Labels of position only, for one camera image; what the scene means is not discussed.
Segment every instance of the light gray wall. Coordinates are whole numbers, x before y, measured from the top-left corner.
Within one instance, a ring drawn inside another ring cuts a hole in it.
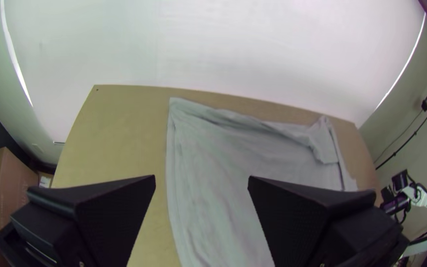
[[[0,14],[0,122],[28,153],[46,163],[56,164],[62,146],[55,146],[39,124],[19,83],[9,57]],[[37,144],[43,152],[32,146]]]
[[[427,27],[422,40],[410,61],[408,69],[397,83],[389,97],[383,102],[360,131],[372,154],[376,159],[403,130],[410,124],[420,111],[421,100],[427,95]],[[384,161],[419,126],[426,117],[422,114],[410,129],[392,145],[378,160],[376,166]],[[396,157],[377,171],[381,186],[391,183],[391,177],[403,169],[408,169],[416,182],[427,188],[427,122]],[[404,234],[414,239],[427,230],[427,209],[412,207],[403,224]],[[416,257],[413,266],[420,266],[426,254]]]

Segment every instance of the white wall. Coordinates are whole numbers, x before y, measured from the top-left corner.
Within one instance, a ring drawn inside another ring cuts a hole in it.
[[[64,141],[94,84],[206,90],[361,125],[418,37],[417,0],[7,0],[36,115]]]
[[[62,146],[54,146],[42,128],[9,58],[0,15],[0,121],[21,147],[46,163],[56,164]],[[43,152],[32,147],[35,143]]]
[[[409,80],[395,88],[389,96],[390,99],[387,99],[360,129],[374,159],[406,129],[419,112],[421,100],[427,95],[427,34],[422,42],[418,57],[410,62],[410,69],[404,74],[409,75]],[[425,115],[422,115],[414,126],[387,150],[376,166],[403,144],[424,118]],[[391,177],[403,169],[408,169],[410,176],[427,188],[427,122],[396,157],[377,171],[382,187],[391,183]],[[427,230],[427,209],[413,207],[403,226],[404,234],[410,239],[419,236]],[[416,257],[413,266],[419,266],[424,256]]]

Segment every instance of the cardboard box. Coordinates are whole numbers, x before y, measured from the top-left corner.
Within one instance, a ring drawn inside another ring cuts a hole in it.
[[[11,151],[0,148],[0,229],[9,223],[9,216],[27,202],[26,190],[38,185],[39,176]]]

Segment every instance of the tabletop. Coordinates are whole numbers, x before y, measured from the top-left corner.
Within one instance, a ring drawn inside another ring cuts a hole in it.
[[[154,174],[156,191],[128,266],[180,266],[169,222],[165,183],[169,99],[181,97],[261,120],[310,125],[321,114],[244,97],[185,89],[95,85],[59,159],[53,188]],[[379,192],[375,167],[356,126],[330,117],[359,189]],[[377,194],[377,203],[381,202]]]

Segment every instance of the wrinkled fabric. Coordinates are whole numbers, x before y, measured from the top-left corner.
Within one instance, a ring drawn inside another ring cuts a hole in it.
[[[249,176],[357,190],[331,123],[265,122],[171,98],[169,218],[183,267],[274,266],[248,193]]]

